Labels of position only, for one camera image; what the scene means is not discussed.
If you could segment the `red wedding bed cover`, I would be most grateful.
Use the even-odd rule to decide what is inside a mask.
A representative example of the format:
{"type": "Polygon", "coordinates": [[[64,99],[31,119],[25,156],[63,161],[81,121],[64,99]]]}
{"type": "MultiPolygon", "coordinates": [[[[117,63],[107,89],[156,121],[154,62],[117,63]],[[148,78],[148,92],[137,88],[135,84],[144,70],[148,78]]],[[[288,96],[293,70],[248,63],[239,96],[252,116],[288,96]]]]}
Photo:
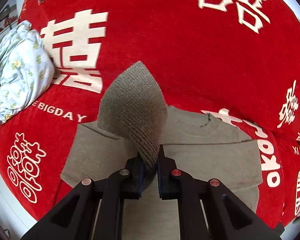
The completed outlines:
{"type": "Polygon", "coordinates": [[[300,22],[283,0],[25,0],[50,87],[0,126],[0,175],[36,220],[74,186],[61,179],[77,127],[137,62],[165,103],[257,141],[256,210],[269,227],[300,213],[300,22]]]}

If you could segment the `light floral quilt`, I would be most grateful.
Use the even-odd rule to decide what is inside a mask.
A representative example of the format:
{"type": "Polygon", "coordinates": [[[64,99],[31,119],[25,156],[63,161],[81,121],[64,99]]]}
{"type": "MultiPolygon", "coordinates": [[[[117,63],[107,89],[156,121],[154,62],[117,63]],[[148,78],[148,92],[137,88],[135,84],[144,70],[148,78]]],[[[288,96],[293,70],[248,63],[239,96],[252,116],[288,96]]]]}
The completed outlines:
{"type": "Polygon", "coordinates": [[[55,67],[29,21],[0,42],[0,126],[31,106],[51,85],[55,67]]]}

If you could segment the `grey knit sweater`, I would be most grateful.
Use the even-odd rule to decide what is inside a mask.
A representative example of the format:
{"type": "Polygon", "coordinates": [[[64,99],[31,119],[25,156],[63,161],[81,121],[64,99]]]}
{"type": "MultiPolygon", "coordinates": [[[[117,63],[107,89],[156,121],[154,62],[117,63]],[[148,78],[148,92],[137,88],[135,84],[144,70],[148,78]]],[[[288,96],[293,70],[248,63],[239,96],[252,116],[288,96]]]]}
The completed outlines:
{"type": "Polygon", "coordinates": [[[155,161],[159,148],[194,178],[219,179],[256,210],[262,182],[257,141],[214,117],[165,103],[160,86],[141,62],[107,88],[96,121],[80,124],[61,179],[76,186],[101,180],[141,155],[145,163],[140,200],[124,204],[123,239],[179,239],[175,200],[159,198],[155,161]]]}

